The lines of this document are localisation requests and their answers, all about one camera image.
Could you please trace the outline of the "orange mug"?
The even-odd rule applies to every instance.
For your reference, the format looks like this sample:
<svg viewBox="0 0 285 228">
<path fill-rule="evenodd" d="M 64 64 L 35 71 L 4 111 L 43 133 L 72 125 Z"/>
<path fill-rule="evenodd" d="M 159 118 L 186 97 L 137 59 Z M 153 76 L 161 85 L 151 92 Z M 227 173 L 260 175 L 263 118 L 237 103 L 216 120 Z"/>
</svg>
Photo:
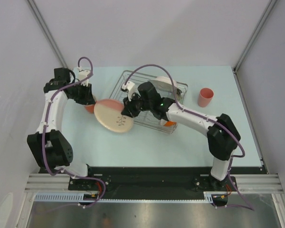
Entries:
<svg viewBox="0 0 285 228">
<path fill-rule="evenodd" d="M 85 107 L 85 109 L 86 109 L 89 113 L 91 113 L 91 114 L 94 113 L 94 108 L 95 108 L 95 105 L 94 105 L 94 104 L 85 105 L 84 107 Z"/>
</svg>

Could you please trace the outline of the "white fluted plate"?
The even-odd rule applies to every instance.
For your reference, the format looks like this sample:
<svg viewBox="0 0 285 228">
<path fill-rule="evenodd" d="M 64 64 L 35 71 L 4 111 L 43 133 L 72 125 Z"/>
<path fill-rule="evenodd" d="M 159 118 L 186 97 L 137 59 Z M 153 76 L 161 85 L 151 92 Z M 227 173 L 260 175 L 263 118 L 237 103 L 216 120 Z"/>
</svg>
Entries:
<svg viewBox="0 0 285 228">
<path fill-rule="evenodd" d="M 173 79 L 173 83 L 172 83 L 169 77 L 159 76 L 154 79 L 150 79 L 148 81 L 151 82 L 156 89 L 164 91 L 164 92 L 172 93 L 174 90 L 177 89 L 176 81 Z"/>
</svg>

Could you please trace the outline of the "pink beige leaf plate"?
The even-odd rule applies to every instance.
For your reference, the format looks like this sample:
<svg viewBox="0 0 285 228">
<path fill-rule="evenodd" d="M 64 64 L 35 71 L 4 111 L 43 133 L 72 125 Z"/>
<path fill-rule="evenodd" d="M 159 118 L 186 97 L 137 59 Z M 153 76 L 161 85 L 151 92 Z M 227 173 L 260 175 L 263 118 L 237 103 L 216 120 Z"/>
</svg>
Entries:
<svg viewBox="0 0 285 228">
<path fill-rule="evenodd" d="M 96 102 L 94 114 L 97 121 L 106 129 L 115 133 L 126 133 L 134 125 L 133 118 L 122 115 L 124 105 L 114 99 L 103 99 Z"/>
</svg>

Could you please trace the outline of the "green floral ceramic bowl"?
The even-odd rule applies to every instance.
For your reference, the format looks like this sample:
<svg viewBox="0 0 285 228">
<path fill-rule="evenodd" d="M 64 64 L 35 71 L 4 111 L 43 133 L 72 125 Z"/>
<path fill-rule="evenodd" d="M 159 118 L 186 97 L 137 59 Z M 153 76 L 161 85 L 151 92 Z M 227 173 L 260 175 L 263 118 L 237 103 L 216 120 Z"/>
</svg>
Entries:
<svg viewBox="0 0 285 228">
<path fill-rule="evenodd" d="M 182 99 L 182 91 L 180 89 L 176 89 L 176 99 L 180 101 Z"/>
</svg>

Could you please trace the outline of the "orange bowl white inside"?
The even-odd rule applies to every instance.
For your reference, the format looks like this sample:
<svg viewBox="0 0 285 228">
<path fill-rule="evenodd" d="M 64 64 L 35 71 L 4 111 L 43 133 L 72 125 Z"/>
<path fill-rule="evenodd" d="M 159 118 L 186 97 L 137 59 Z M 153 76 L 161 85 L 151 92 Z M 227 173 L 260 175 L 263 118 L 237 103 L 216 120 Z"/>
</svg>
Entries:
<svg viewBox="0 0 285 228">
<path fill-rule="evenodd" d="M 165 126 L 165 127 L 174 126 L 176 124 L 177 124 L 176 122 L 166 121 L 166 120 L 163 120 L 163 119 L 160 121 L 160 125 L 161 126 Z"/>
</svg>

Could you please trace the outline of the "pink plastic cup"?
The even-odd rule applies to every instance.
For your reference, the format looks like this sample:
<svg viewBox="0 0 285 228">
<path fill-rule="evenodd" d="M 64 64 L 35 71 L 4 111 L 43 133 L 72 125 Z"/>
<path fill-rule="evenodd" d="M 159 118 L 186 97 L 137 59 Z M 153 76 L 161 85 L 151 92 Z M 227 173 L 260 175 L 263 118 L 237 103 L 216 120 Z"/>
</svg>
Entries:
<svg viewBox="0 0 285 228">
<path fill-rule="evenodd" d="M 211 102 L 213 96 L 213 90 L 210 88 L 202 88 L 199 92 L 198 105 L 200 107 L 206 107 Z"/>
</svg>

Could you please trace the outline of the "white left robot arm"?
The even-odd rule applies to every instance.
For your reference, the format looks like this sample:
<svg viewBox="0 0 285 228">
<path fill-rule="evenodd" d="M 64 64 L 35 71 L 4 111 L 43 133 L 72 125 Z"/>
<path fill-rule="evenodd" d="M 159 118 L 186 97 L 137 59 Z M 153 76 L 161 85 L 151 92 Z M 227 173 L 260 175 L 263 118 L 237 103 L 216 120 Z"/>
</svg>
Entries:
<svg viewBox="0 0 285 228">
<path fill-rule="evenodd" d="M 68 100 L 80 105 L 94 105 L 92 85 L 88 82 L 93 71 L 78 69 L 76 75 L 68 68 L 56 68 L 52 78 L 43 88 L 45 106 L 36 133 L 27 136 L 28 146 L 39 167 L 52 176 L 64 172 L 79 178 L 85 190 L 95 186 L 95 177 L 88 174 L 88 165 L 74 158 L 71 144 L 62 134 L 62 120 Z"/>
</svg>

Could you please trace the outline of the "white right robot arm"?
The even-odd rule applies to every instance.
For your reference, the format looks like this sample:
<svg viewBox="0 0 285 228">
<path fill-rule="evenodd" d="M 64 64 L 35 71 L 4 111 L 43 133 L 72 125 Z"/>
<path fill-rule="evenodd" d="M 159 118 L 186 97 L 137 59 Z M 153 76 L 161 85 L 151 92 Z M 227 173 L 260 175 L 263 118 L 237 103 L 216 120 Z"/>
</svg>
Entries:
<svg viewBox="0 0 285 228">
<path fill-rule="evenodd" d="M 209 116 L 181 106 L 175 99 L 162 97 L 151 82 L 136 87 L 128 81 L 122 84 L 121 90 L 127 94 L 123 99 L 122 115 L 134 118 L 140 112 L 149 111 L 158 120 L 176 122 L 204 135 L 214 157 L 209 184 L 214 190 L 226 186 L 231 157 L 241 139 L 228 115 Z"/>
</svg>

